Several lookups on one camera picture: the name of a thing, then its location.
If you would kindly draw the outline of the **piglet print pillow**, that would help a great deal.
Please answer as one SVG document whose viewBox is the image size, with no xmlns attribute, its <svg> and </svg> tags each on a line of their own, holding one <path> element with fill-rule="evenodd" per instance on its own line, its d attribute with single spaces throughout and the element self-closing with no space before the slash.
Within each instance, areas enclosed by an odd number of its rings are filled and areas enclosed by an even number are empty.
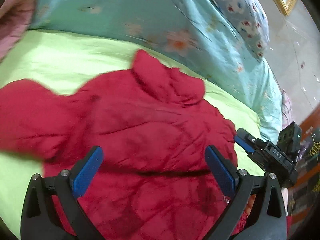
<svg viewBox="0 0 320 240">
<path fill-rule="evenodd" d="M 243 38 L 249 52 L 262 60 L 270 36 L 267 16 L 258 0 L 212 0 Z"/>
</svg>

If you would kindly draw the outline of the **lime green bed quilt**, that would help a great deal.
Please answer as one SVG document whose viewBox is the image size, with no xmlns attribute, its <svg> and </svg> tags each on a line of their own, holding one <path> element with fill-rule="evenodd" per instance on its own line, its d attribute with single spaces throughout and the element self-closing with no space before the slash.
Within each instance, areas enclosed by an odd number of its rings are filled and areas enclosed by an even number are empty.
<svg viewBox="0 0 320 240">
<path fill-rule="evenodd" d="M 88 80 L 103 73 L 130 68 L 138 49 L 147 51 L 168 67 L 204 81 L 204 99 L 220 113 L 255 137 L 261 137 L 260 119 L 253 110 L 188 67 L 135 43 L 61 31 L 31 30 L 1 62 L 1 87 L 20 79 L 32 79 L 56 92 L 73 94 Z M 42 163 L 1 152 L 1 219 L 20 239 L 24 196 L 31 175 L 43 174 Z"/>
</svg>

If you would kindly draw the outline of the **pink folded quilt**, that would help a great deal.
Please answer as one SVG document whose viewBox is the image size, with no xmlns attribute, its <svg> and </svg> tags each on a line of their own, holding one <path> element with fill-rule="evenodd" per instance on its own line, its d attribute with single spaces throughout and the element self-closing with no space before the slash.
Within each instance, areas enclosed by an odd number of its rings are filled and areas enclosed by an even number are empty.
<svg viewBox="0 0 320 240">
<path fill-rule="evenodd" d="M 1 0 L 1 59 L 28 29 L 36 0 Z"/>
</svg>

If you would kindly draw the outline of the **red quilted puffer jacket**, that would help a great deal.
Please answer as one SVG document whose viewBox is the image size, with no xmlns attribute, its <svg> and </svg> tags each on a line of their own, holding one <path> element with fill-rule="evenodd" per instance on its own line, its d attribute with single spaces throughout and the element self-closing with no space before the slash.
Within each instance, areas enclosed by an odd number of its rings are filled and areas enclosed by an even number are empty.
<svg viewBox="0 0 320 240">
<path fill-rule="evenodd" d="M 104 160 L 80 204 L 106 239 L 201 239 L 226 207 L 204 150 L 231 163 L 235 127 L 201 79 L 146 51 L 131 68 L 57 95 L 33 80 L 1 89 L 1 150 L 42 159 L 47 176 L 95 145 Z"/>
</svg>

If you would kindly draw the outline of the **teal floral duvet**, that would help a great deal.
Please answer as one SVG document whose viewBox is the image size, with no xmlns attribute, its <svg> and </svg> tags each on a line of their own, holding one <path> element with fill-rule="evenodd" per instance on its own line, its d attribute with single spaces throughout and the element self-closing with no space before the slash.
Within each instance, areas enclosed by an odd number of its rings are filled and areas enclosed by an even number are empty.
<svg viewBox="0 0 320 240">
<path fill-rule="evenodd" d="M 212 0 L 38 0 L 33 29 L 129 41 L 151 48 L 218 85 L 255 111 L 263 139 L 281 131 L 281 92 Z"/>
</svg>

